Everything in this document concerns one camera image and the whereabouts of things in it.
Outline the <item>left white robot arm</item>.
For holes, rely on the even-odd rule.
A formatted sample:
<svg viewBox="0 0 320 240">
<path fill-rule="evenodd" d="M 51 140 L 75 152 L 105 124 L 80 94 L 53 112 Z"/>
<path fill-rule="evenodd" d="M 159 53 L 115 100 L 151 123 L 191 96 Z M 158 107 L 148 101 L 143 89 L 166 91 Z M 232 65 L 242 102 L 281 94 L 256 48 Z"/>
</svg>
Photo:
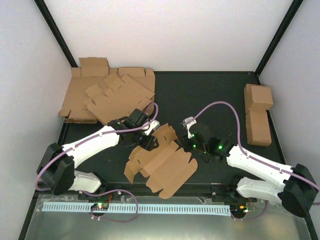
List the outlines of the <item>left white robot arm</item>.
<svg viewBox="0 0 320 240">
<path fill-rule="evenodd" d="M 59 196 L 67 191 L 89 194 L 97 200 L 103 199 L 108 188 L 102 179 L 94 173 L 78 171 L 77 168 L 94 155 L 115 146 L 138 145 L 151 151 L 159 146 L 153 133 L 160 127 L 155 118 L 139 109 L 129 116 L 111 120 L 97 132 L 80 140 L 64 145 L 50 144 L 36 170 L 36 182 L 43 182 L 45 187 L 38 191 L 51 191 Z"/>
</svg>

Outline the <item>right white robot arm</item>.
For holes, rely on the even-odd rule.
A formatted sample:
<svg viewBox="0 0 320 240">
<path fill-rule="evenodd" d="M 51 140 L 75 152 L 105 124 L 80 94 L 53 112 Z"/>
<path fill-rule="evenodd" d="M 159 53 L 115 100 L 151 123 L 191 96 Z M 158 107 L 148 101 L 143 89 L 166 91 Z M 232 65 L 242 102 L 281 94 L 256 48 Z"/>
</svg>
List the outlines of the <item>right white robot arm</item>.
<svg viewBox="0 0 320 240">
<path fill-rule="evenodd" d="M 197 151 L 205 162 L 226 162 L 233 168 L 248 172 L 258 179 L 242 177 L 227 189 L 228 198 L 234 202 L 242 198 L 256 198 L 282 205 L 291 214 L 305 218 L 319 190 L 309 169 L 273 162 L 259 156 L 240 144 L 217 138 L 210 129 L 192 118 L 182 122 L 186 135 L 181 139 L 185 151 Z"/>
</svg>

